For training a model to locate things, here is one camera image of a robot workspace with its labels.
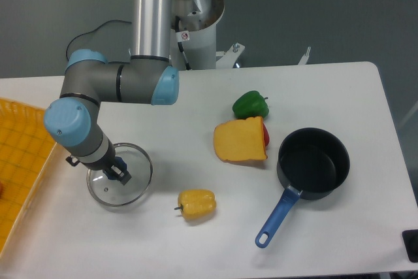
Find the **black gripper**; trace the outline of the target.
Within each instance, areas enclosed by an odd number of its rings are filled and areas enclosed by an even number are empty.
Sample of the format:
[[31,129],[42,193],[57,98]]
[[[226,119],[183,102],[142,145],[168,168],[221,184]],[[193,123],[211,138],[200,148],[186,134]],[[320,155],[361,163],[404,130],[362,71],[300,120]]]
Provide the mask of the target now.
[[131,179],[131,174],[127,170],[127,165],[115,165],[116,153],[106,151],[101,157],[90,156],[68,156],[66,162],[75,167],[79,163],[85,165],[93,171],[103,171],[109,180],[118,180],[121,184],[127,184]]

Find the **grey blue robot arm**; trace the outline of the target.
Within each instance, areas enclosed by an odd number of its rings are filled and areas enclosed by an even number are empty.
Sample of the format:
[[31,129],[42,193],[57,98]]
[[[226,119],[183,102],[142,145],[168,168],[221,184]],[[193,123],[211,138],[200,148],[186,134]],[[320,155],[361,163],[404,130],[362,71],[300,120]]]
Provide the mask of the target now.
[[170,65],[171,0],[134,0],[129,63],[109,63],[91,50],[68,60],[59,99],[44,114],[52,138],[71,154],[69,163],[103,171],[122,184],[131,178],[114,145],[97,123],[103,102],[172,105],[178,71]]

